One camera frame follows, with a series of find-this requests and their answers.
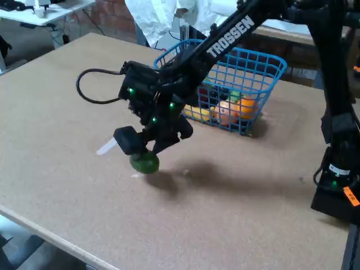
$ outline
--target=orange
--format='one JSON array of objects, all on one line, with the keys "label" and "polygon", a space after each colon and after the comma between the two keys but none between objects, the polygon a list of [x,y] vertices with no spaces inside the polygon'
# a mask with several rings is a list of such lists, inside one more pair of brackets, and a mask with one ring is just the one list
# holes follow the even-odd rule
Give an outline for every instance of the orange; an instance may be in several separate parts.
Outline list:
[{"label": "orange", "polygon": [[241,116],[241,119],[253,119],[255,117],[255,114],[258,111],[256,100],[241,98],[237,104],[241,108],[241,115],[238,115]]},{"label": "orange", "polygon": [[217,118],[220,125],[229,125],[239,119],[239,105],[229,101],[221,101],[215,108],[213,117]]}]

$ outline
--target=green vegetable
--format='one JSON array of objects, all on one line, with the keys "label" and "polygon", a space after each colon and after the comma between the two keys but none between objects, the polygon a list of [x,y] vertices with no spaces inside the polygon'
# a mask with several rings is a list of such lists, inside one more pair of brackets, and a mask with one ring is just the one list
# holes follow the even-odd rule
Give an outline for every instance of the green vegetable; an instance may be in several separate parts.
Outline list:
[{"label": "green vegetable", "polygon": [[131,155],[130,164],[139,173],[151,174],[159,170],[160,160],[155,153],[149,151],[144,154]]},{"label": "green vegetable", "polygon": [[230,101],[231,103],[236,104],[239,99],[241,99],[242,94],[237,90],[231,90],[229,98],[227,98],[227,101]]}]

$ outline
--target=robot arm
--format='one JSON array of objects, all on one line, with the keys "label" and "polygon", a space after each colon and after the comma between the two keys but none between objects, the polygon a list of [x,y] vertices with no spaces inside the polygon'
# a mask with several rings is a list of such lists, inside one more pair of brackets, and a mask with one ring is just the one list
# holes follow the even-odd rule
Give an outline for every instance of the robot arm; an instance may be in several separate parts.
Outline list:
[{"label": "robot arm", "polygon": [[[133,127],[118,128],[114,138],[130,155],[135,169],[142,173],[157,171],[156,154],[178,143],[179,133],[181,139],[192,134],[192,127],[181,112],[185,104],[191,105],[197,99],[197,86],[217,61],[266,19],[307,24],[322,62],[327,104],[322,131],[330,145],[314,175],[318,187],[312,208],[360,224],[360,208],[344,193],[344,188],[349,188],[360,198],[360,124],[351,104],[341,43],[343,25],[360,28],[360,13],[354,13],[346,0],[239,0],[237,11],[222,25],[212,25],[206,40],[193,50],[182,50],[162,68],[125,62],[118,99],[129,100],[129,109],[144,128],[141,132]],[[155,141],[151,151],[146,148],[150,141]],[[143,169],[143,161],[154,166]]]}]

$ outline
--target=orange label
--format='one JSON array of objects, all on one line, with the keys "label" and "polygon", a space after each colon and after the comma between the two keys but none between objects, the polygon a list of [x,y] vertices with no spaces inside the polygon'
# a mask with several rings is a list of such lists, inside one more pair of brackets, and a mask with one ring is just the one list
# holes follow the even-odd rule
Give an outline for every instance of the orange label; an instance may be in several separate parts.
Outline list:
[{"label": "orange label", "polygon": [[356,199],[354,193],[351,191],[349,187],[344,187],[344,192],[353,206],[360,205],[360,202],[358,201],[358,199]]}]

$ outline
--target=table surface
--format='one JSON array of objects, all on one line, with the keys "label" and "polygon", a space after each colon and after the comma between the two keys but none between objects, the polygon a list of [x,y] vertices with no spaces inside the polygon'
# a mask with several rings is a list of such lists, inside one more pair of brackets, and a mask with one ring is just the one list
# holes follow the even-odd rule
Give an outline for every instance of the table surface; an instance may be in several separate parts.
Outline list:
[{"label": "table surface", "polygon": [[[83,101],[77,75],[159,53],[89,34],[0,77],[0,213],[99,269],[340,269],[348,226],[310,209],[320,90],[278,82],[254,138],[192,122],[155,175],[118,147],[96,154],[139,119],[125,101]],[[113,98],[122,79],[81,87]]]},{"label": "table surface", "polygon": [[[347,26],[343,27],[343,38],[345,38],[349,34],[350,30],[351,29]],[[266,37],[283,39],[285,41],[291,41],[299,44],[314,45],[314,40],[311,35],[283,31],[267,26],[258,27],[257,30],[254,31],[254,33],[258,35],[264,35]]]},{"label": "table surface", "polygon": [[44,18],[37,17],[32,10],[0,10],[0,17],[19,21],[21,23],[43,26],[65,17],[76,10],[87,8],[88,6],[95,4],[95,2],[96,0],[66,0],[66,2],[63,3],[51,4],[49,8],[46,9]]}]

